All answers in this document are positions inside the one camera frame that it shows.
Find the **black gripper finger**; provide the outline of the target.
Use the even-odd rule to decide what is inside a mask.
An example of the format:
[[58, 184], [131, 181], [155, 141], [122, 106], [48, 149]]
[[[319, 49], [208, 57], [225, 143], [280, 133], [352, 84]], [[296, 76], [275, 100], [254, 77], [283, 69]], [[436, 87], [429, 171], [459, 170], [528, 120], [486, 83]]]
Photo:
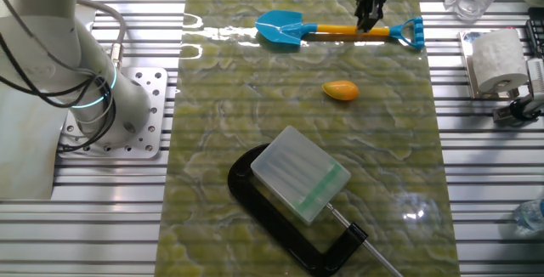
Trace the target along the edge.
[[357, 28], [359, 31], [366, 31], [367, 3], [366, 0], [357, 0], [355, 16], [357, 17]]
[[383, 17], [383, 3], [380, 0], [371, 0], [366, 13], [365, 31], [368, 32]]

